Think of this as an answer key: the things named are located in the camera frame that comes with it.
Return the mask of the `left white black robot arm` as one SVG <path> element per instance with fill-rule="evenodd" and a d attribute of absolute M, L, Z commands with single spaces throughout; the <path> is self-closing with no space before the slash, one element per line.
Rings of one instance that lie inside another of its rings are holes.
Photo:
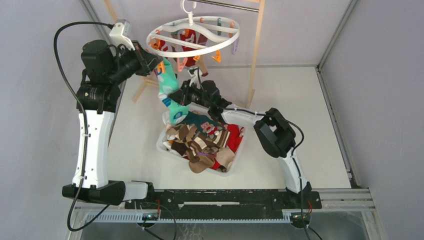
<path fill-rule="evenodd" d="M 149 75 L 162 61 L 136 40 L 132 44 L 114 47 L 104 40 L 93 40 L 82 48 L 85 68 L 76 92 L 80 120 L 78 160 L 72 183 L 62 188 L 65 198 L 113 206 L 137 200 L 145 209 L 156 203 L 157 196 L 149 190 L 149 183 L 108 177 L 107 155 L 121 95 L 119 86 L 133 75 Z"/>

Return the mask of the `orange clothes peg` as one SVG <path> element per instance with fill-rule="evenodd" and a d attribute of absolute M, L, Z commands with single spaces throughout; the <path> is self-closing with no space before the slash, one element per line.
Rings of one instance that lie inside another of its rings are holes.
<path fill-rule="evenodd" d="M 156 74 L 157 75 L 161 75 L 166 73 L 166 66 L 164 61 L 161 61 L 157 66 L 156 66 Z"/>

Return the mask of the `white round clip hanger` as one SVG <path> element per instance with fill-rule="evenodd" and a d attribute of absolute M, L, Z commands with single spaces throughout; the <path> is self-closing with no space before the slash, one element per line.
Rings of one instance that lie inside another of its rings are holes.
<path fill-rule="evenodd" d="M 195 17 L 193 10 L 196 6 L 186 9 L 184 0 L 180 1 L 180 8 L 187 18 L 154 29 L 146 38 L 147 49 L 165 58 L 198 60 L 200 56 L 211 55 L 216 62 L 221 62 L 221 50 L 231 48 L 239 41 L 238 22 L 219 16 Z"/>

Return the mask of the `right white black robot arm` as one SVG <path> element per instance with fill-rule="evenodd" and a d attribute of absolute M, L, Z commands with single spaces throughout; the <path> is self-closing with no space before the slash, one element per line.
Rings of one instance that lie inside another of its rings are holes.
<path fill-rule="evenodd" d="M 251 111 L 226 100 L 212 80 L 206 80 L 199 86 L 184 81 L 182 86 L 173 90 L 169 98 L 182 106 L 191 103 L 208 109 L 208 115 L 215 121 L 234 124 L 240 127 L 252 127 L 264 151 L 277 159 L 285 176 L 285 189 L 289 194 L 289 203 L 302 208 L 309 201 L 312 191 L 310 182 L 304 176 L 297 158 L 296 133 L 303 131 L 294 123 L 286 120 L 276 108 L 267 111 Z"/>

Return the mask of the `mint green sock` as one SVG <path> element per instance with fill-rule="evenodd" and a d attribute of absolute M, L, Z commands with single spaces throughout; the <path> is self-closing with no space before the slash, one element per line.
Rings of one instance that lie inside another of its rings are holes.
<path fill-rule="evenodd" d="M 157 75 L 156 72 L 159 85 L 158 98 L 168 108 L 169 123 L 179 124 L 187 116 L 189 107 L 182 106 L 170 99 L 169 95 L 177 91 L 180 87 L 172 64 L 166 58 L 164 58 L 163 61 L 166 68 L 166 73 Z"/>

